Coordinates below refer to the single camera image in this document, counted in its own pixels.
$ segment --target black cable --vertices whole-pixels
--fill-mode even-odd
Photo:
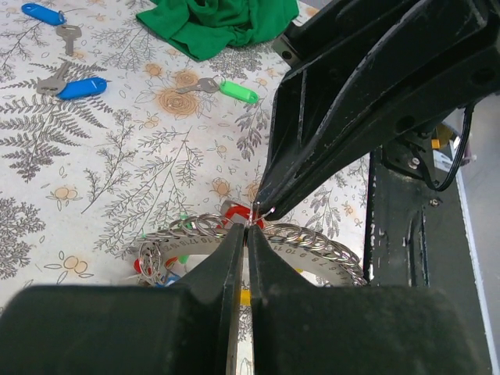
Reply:
[[[446,175],[445,180],[441,184],[439,184],[438,181],[432,180],[432,178],[430,177],[429,169],[425,165],[422,157],[417,150],[412,150],[413,156],[418,158],[418,160],[420,161],[419,169],[420,172],[422,172],[423,180],[425,181],[425,184],[429,189],[434,191],[445,191],[452,184],[453,180],[456,177],[456,174],[459,172],[460,163],[462,162],[463,156],[465,155],[467,142],[469,141],[472,115],[475,106],[476,103],[470,103],[466,106],[465,112],[463,114],[463,127],[462,136],[460,137],[460,144],[456,150],[455,158],[453,158],[452,167]]]

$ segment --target floral tablecloth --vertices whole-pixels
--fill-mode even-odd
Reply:
[[[136,21],[148,0],[41,4],[62,10],[83,35],[66,56],[54,27],[23,15],[21,1],[2,2],[0,313],[33,284],[114,284],[134,274],[129,246],[143,232],[183,214],[218,213],[227,198],[251,202],[273,94],[288,69],[270,44],[195,62]],[[301,5],[296,22],[315,11]],[[38,95],[37,79],[67,59],[67,80],[103,77],[107,91],[71,102]],[[215,75],[260,100],[174,91]],[[367,176],[368,159],[354,162],[284,221],[323,230],[362,257]],[[248,330],[240,339],[250,341]],[[239,360],[241,373],[251,369],[248,355]]]

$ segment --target leaf pattern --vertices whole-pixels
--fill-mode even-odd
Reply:
[[[8,3],[0,9],[0,306],[29,285],[114,284],[134,275],[130,245],[144,233],[219,213],[226,199],[255,201],[273,96],[288,69],[270,43],[196,62],[136,21],[154,6],[149,0],[41,0],[81,22],[68,56],[52,27],[23,15],[20,0]],[[304,22],[303,5],[301,12]],[[107,90],[72,101],[39,95],[38,78],[65,61],[66,81],[102,77]],[[176,92],[215,75],[260,100]],[[368,165],[366,157],[336,173],[281,221],[363,255]],[[201,261],[190,256],[173,272],[182,276]],[[249,306],[240,319],[237,371],[247,375]]]

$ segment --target hole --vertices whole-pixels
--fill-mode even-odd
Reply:
[[[415,126],[415,118],[413,116],[402,117],[396,123],[396,133],[403,134],[414,126]]]
[[[477,86],[484,86],[485,84],[489,84],[495,78],[495,72],[492,68],[482,68],[476,70],[473,75],[470,77],[472,83]]]
[[[290,53],[290,51],[283,51],[281,53],[281,57],[284,58],[285,60],[291,59],[291,53]]]

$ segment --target bolt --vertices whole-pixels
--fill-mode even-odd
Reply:
[[[418,160],[418,158],[413,158],[411,159],[409,162],[408,162],[408,166],[412,169],[412,170],[416,170],[416,168],[419,166],[420,164],[420,160]]]

